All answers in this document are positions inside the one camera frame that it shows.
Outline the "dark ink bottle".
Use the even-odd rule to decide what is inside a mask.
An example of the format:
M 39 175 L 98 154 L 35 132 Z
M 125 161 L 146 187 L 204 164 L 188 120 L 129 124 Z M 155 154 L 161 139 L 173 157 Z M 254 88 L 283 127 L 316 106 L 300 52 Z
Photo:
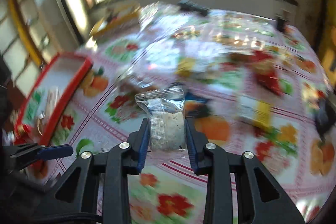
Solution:
M 286 9 L 282 9 L 279 13 L 276 14 L 276 29 L 279 32 L 285 32 L 289 14 L 290 12 Z

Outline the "red serving tray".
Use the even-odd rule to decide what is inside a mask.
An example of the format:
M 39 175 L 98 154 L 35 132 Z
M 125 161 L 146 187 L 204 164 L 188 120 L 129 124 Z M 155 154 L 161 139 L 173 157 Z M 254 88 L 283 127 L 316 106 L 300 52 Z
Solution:
M 67 105 L 93 66 L 89 57 L 76 53 L 56 55 L 38 76 L 15 124 L 15 144 L 60 145 L 74 129 L 76 114 Z M 35 89 L 45 89 L 32 125 L 23 123 L 23 114 Z

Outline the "red snack packet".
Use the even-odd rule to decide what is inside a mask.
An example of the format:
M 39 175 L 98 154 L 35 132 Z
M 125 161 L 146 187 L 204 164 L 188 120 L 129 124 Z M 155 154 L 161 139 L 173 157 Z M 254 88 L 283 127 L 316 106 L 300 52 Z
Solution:
M 277 96 L 282 95 L 272 55 L 263 50 L 250 50 L 230 53 L 229 57 L 232 62 L 248 65 L 258 84 Z

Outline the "floral plastic tablecloth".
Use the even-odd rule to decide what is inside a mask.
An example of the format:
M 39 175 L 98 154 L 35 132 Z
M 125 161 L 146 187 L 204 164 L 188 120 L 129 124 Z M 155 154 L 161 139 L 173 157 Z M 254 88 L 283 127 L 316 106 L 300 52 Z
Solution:
M 220 57 L 225 41 L 271 54 L 282 95 L 258 84 L 248 66 Z M 284 187 L 305 221 L 314 219 L 331 196 L 335 132 L 322 141 L 313 125 L 314 104 L 327 93 L 328 80 L 296 28 L 290 27 L 284 36 L 271 20 L 253 15 L 216 10 L 203 19 L 161 6 L 143 32 L 90 40 L 79 51 L 91 57 L 93 70 L 67 106 L 77 116 L 64 143 L 73 145 L 75 153 L 106 151 L 139 128 L 145 112 L 135 103 L 134 91 L 115 83 L 117 69 L 133 64 L 139 77 L 160 86 L 178 81 L 185 94 L 210 99 L 210 115 L 195 118 L 195 127 L 228 152 L 252 151 Z M 189 77 L 175 74 L 181 57 L 196 60 Z M 269 130 L 239 119 L 240 96 L 271 105 Z

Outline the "dark blue cookie packet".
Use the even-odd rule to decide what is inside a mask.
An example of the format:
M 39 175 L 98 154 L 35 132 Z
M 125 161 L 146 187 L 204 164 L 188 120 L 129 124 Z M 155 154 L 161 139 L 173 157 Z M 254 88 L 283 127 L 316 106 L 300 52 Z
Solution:
M 185 94 L 185 114 L 190 118 L 204 118 L 210 115 L 210 99 L 197 96 L 192 92 Z

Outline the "white tower air conditioner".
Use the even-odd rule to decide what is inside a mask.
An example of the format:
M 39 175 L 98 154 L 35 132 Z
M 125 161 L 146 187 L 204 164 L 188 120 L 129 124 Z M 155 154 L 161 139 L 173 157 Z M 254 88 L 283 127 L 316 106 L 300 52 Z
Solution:
M 91 23 L 84 0 L 56 0 L 63 20 L 79 45 L 89 38 Z

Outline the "clear white rice cake pack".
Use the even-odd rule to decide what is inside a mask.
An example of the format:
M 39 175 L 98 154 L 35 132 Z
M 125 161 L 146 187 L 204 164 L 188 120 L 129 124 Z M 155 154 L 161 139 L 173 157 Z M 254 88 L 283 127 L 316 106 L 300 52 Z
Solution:
M 153 151 L 186 149 L 185 93 L 180 87 L 152 90 L 135 95 L 135 102 L 146 112 Z

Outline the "yellow black snack wrapper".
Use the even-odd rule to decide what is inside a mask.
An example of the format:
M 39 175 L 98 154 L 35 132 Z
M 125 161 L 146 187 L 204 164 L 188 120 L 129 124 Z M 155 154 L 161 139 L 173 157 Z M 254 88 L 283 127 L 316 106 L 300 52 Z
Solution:
M 196 60 L 194 58 L 181 57 L 178 61 L 175 74 L 178 75 L 179 77 L 189 77 L 193 72 L 195 64 Z

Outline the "yellow white wafer pack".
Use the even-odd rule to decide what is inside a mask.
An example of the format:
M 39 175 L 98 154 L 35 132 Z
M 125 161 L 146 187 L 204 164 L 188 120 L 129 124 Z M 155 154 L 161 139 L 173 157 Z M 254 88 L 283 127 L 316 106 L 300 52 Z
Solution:
M 240 96 L 238 117 L 245 123 L 267 131 L 271 126 L 271 105 L 249 96 Z

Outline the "green white snack bar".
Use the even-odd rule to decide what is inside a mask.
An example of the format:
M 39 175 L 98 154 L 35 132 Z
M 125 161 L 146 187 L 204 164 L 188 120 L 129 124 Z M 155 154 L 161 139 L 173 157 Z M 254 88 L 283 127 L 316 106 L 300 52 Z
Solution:
M 32 125 L 35 121 L 38 108 L 44 97 L 45 89 L 35 89 L 27 102 L 25 112 L 23 114 L 23 123 Z

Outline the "black round container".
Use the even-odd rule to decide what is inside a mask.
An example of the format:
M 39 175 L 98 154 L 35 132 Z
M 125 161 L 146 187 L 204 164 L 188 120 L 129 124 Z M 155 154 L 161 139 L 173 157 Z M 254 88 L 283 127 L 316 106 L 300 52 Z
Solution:
M 329 96 L 318 102 L 319 109 L 315 114 L 315 127 L 321 139 L 335 125 L 335 96 Z

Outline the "black flashlight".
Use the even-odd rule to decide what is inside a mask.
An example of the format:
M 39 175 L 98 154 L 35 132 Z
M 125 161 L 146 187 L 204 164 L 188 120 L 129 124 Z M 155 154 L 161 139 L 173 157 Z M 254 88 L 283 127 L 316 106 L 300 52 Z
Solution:
M 209 8 L 206 6 L 201 6 L 195 2 L 189 0 L 180 0 L 177 5 L 183 11 L 194 11 L 201 16 L 207 16 L 209 13 Z

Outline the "yellow cardboard box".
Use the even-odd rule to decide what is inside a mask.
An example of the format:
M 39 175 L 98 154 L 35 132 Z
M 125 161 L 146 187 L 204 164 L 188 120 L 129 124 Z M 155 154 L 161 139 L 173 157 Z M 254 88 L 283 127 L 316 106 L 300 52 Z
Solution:
M 94 24 L 89 35 L 97 39 L 138 25 L 140 14 L 141 6 L 137 2 L 108 7 L 105 15 Z

